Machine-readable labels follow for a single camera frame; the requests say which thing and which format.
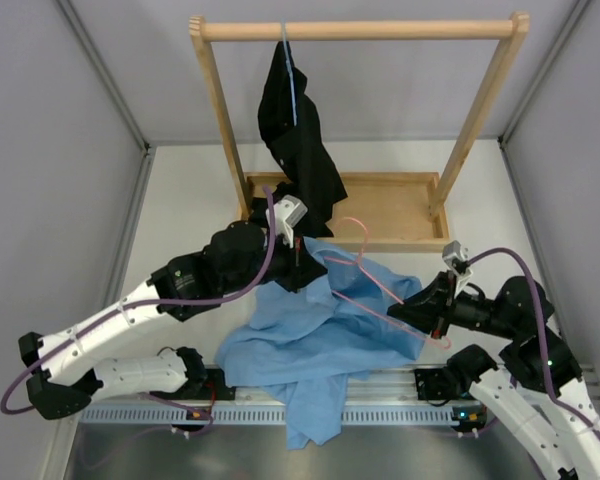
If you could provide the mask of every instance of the wooden rack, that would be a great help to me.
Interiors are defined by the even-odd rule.
[[[499,40],[471,109],[442,172],[343,173],[349,198],[334,206],[329,226],[335,234],[326,239],[357,249],[362,235],[352,225],[336,222],[343,216],[362,220],[371,232],[367,251],[439,252],[450,241],[444,210],[451,187],[479,135],[529,31],[529,15],[515,12],[508,20],[304,22],[285,24],[287,40]],[[282,173],[247,173],[238,149],[220,83],[212,42],[282,40],[280,23],[206,23],[191,17],[189,33],[216,112],[222,144],[238,194],[241,217],[250,212],[251,198],[262,195],[263,185],[284,180]]]

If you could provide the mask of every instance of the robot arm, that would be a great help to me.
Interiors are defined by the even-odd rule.
[[[275,238],[271,261],[259,283],[276,281],[296,291],[326,273],[306,252],[302,239],[293,239],[293,225],[304,212],[302,202],[290,196],[274,205],[276,231],[282,235]],[[193,392],[204,382],[205,372],[195,350],[179,349],[147,359],[112,357],[134,339],[219,307],[224,295],[253,282],[266,253],[259,226],[234,222],[214,234],[201,251],[169,261],[120,302],[61,332],[24,335],[18,344],[25,365],[31,367],[49,356],[27,380],[32,405],[43,417],[56,419],[114,395]],[[182,305],[182,300],[203,300],[204,305]],[[105,317],[108,320],[94,328]]]
[[[505,368],[529,391],[550,423],[534,414],[528,404],[523,406],[526,401],[516,389],[509,388],[495,362],[477,345],[451,357],[442,369],[453,387],[450,391],[455,389],[457,395],[468,392],[490,408],[547,478],[600,478],[600,418],[571,350],[546,327],[554,310],[542,287],[536,283],[545,323],[546,367],[555,389],[553,398],[554,392],[545,385],[540,334],[526,278],[508,279],[493,300],[476,286],[475,295],[457,292],[460,276],[467,275],[467,258],[459,245],[445,252],[450,270],[440,272],[427,288],[405,299],[404,304],[391,306],[388,315],[433,338],[446,335],[449,325],[457,325],[512,340],[500,352]],[[466,278],[461,280],[463,286],[471,286]]]
[[[466,347],[447,361],[443,374],[456,394],[468,393],[492,411],[529,452],[545,478],[575,478],[570,476],[573,462],[563,440],[486,351],[477,345]]]

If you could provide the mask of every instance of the gray wall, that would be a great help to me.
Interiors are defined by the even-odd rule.
[[[280,22],[506,19],[528,10],[531,31],[487,120],[499,135],[573,0],[73,0],[152,142],[219,140],[188,19]],[[495,41],[294,42],[327,140],[454,137]],[[272,42],[214,45],[238,139],[257,140]]]
[[[600,377],[600,0],[550,73],[508,152],[563,331]]]
[[[53,2],[1,0],[0,396],[23,368],[20,335],[98,307],[139,164]],[[52,430],[0,414],[0,480],[36,478]]]

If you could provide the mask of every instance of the white floor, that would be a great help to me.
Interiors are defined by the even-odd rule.
[[[344,171],[442,171],[452,141],[334,142],[326,144],[338,169]],[[245,171],[279,170],[264,145],[241,145]],[[477,141],[446,204],[451,236],[477,254],[506,246],[538,270],[520,211],[495,140]],[[237,198],[221,146],[160,147],[147,189],[124,292],[163,266],[172,257],[200,250],[211,235],[231,222]],[[427,285],[445,269],[439,254],[369,254],[397,273],[416,275]],[[503,282],[519,270],[513,260],[492,257],[475,267],[474,282],[494,296]],[[129,346],[127,356],[151,355],[166,345],[198,349],[213,363],[218,345],[237,326],[248,321],[253,295],[193,317],[169,331]],[[478,343],[497,358],[506,341],[449,330],[453,347],[441,351],[425,346],[420,363],[444,363],[450,353]]]

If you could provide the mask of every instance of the blue hanger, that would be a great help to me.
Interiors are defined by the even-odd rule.
[[[281,22],[282,26],[282,45],[284,46],[284,57],[287,64],[287,72],[289,73],[289,81],[291,82],[291,109],[293,110],[293,126],[298,125],[298,113],[296,111],[296,85],[293,81],[293,69],[291,68],[291,59],[289,56],[289,47],[287,45],[287,27],[285,22]]]

